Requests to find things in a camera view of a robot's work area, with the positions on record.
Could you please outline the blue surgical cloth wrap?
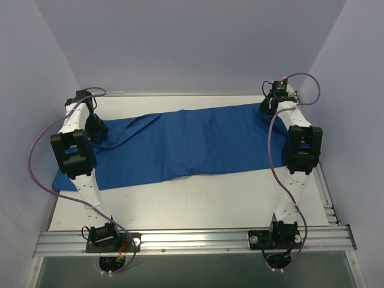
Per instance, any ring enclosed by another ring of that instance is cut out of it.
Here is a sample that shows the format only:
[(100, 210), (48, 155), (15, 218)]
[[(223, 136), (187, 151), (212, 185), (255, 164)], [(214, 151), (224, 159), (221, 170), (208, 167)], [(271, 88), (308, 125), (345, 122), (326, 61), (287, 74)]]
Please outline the blue surgical cloth wrap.
[(106, 122), (93, 144), (101, 190), (194, 175), (281, 167), (287, 128), (258, 104), (152, 113)]

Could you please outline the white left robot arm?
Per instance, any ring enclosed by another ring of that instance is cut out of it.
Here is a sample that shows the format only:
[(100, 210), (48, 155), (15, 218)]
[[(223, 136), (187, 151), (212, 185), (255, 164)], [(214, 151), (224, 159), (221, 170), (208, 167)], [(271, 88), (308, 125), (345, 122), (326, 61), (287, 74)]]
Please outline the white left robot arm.
[(100, 244), (106, 251), (120, 247), (121, 236), (112, 223), (95, 177), (97, 160), (92, 144), (106, 139), (108, 128), (95, 113), (97, 104), (87, 90), (79, 90), (65, 103), (66, 118), (57, 134), (50, 137), (54, 155), (61, 173), (65, 174), (76, 190), (88, 215), (88, 242)]

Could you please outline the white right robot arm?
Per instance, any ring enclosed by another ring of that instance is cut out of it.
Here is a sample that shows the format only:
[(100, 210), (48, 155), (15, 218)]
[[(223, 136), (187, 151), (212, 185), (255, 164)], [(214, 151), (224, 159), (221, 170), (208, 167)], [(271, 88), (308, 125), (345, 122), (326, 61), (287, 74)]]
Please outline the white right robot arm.
[[(287, 242), (298, 239), (298, 205), (304, 185), (319, 163), (323, 130), (309, 123), (292, 97), (277, 99), (266, 97), (259, 106), (262, 114), (271, 118), (268, 131), (268, 158), (272, 174), (283, 189), (280, 202), (272, 216), (266, 240), (278, 248)], [(272, 160), (272, 130), (274, 122), (280, 119), (287, 129), (281, 151), (281, 163), (286, 168), (286, 176), (281, 181), (274, 170)]]

